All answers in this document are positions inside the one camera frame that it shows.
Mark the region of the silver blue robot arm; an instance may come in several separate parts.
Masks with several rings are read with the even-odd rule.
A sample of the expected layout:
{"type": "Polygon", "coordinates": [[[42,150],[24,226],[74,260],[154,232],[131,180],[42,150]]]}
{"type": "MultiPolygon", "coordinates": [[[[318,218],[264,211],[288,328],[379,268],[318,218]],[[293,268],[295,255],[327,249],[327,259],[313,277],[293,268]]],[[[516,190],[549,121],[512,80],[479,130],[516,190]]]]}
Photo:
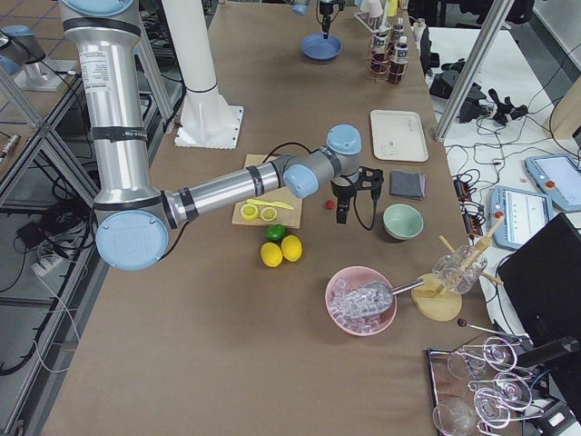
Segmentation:
{"type": "MultiPolygon", "coordinates": [[[[178,145],[234,148],[243,110],[229,105],[219,92],[202,4],[166,1],[162,7],[185,91],[178,145]]],[[[361,165],[361,137],[348,124],[332,127],[326,143],[305,156],[285,154],[177,192],[155,188],[134,59],[144,37],[138,4],[63,1],[60,11],[64,35],[79,53],[100,174],[94,240],[112,267],[148,268],[171,252],[171,230],[181,231],[202,214],[280,188],[303,199],[329,183],[339,201],[339,222],[358,192],[379,197],[382,171],[361,165]]]]}

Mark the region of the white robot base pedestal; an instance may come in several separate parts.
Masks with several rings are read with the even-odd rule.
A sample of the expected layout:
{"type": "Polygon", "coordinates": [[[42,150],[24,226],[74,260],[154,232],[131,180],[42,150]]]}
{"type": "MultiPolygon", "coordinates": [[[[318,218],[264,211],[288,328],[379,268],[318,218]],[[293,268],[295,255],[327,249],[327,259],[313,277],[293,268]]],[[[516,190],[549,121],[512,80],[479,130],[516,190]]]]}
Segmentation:
{"type": "Polygon", "coordinates": [[[202,3],[166,0],[162,6],[185,87],[175,144],[233,150],[243,108],[219,91],[202,3]]]}

